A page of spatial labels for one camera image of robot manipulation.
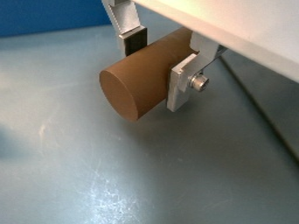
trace bolt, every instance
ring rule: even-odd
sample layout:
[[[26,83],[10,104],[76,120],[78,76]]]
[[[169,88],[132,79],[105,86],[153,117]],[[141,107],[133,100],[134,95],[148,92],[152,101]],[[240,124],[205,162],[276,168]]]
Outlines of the bolt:
[[[193,88],[198,92],[201,92],[205,89],[208,83],[209,79],[201,73],[196,73],[190,77],[190,88]]]

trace gray floor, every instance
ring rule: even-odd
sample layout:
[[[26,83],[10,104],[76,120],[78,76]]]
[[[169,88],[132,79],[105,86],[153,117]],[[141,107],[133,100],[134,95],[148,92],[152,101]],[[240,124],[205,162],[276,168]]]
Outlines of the gray floor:
[[[153,40],[177,27],[141,10]],[[220,62],[205,92],[124,121],[110,26],[0,39],[0,223],[289,223],[299,170]]]

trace wooden cylinder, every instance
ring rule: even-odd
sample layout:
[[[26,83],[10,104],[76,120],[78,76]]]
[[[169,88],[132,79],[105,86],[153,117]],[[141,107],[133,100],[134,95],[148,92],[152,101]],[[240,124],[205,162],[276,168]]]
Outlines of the wooden cylinder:
[[[193,53],[190,36],[180,28],[100,72],[106,100],[126,120],[136,121],[165,98],[170,69]]]

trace blue background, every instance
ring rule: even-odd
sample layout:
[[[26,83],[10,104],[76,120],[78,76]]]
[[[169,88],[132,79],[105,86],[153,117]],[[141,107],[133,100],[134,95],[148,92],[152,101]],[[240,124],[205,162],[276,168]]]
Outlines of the blue background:
[[[109,24],[100,0],[0,0],[0,36]]]

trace white panel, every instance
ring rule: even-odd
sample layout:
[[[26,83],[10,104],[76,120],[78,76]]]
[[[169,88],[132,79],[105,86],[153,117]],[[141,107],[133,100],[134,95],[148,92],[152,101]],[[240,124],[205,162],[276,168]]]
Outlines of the white panel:
[[[297,0],[134,0],[299,82]]]

